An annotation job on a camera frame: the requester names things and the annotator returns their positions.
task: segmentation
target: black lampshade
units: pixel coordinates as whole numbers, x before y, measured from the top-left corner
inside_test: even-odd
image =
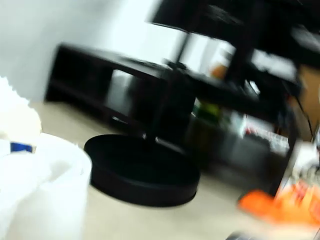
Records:
[[[155,25],[234,42],[250,17],[254,0],[163,0],[150,19]],[[190,29],[201,9],[198,24]]]

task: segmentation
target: black lamp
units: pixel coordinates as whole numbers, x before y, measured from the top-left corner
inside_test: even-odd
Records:
[[[147,206],[176,206],[192,200],[200,178],[188,155],[157,142],[159,121],[172,85],[185,80],[201,99],[278,123],[290,130],[289,159],[298,132],[295,119],[286,105],[286,95],[299,96],[299,81],[285,81],[260,72],[250,63],[254,49],[266,50],[293,59],[298,65],[320,67],[319,55],[303,48],[291,35],[297,23],[308,21],[294,1],[286,0],[163,0],[152,19],[153,24],[186,32],[170,69],[163,72],[169,82],[146,138],[101,135],[85,144],[92,159],[91,184],[117,199]],[[191,33],[226,40],[236,47],[225,81],[206,79],[180,64]],[[247,94],[245,79],[256,81],[261,95]],[[280,182],[274,187],[275,194]]]

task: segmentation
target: beige floor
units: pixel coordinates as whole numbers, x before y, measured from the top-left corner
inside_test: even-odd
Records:
[[[43,131],[83,147],[96,135],[115,133],[109,127],[62,103],[32,105]],[[202,176],[196,197],[172,208],[128,204],[88,189],[85,240],[224,240],[244,231],[262,239],[312,240],[316,229],[272,226],[236,208],[241,191],[210,176]]]

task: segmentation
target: white container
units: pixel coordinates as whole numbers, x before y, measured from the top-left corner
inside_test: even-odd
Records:
[[[17,207],[6,240],[81,240],[92,163],[78,146],[42,133],[35,154],[48,161],[50,182]]]

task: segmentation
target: black tv stand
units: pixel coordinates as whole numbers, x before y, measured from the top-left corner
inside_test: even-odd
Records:
[[[166,85],[162,78],[164,68],[128,60],[113,52],[61,44],[45,100],[69,103],[102,122],[118,119],[127,126],[128,134],[142,135],[150,127]],[[206,150],[194,148],[189,144],[189,130],[192,126],[203,130],[203,125],[190,115],[195,97],[185,92],[178,95],[162,119],[159,139],[187,151],[204,171],[237,184],[244,191],[260,188],[275,195],[288,161],[253,139],[213,128],[207,135]]]

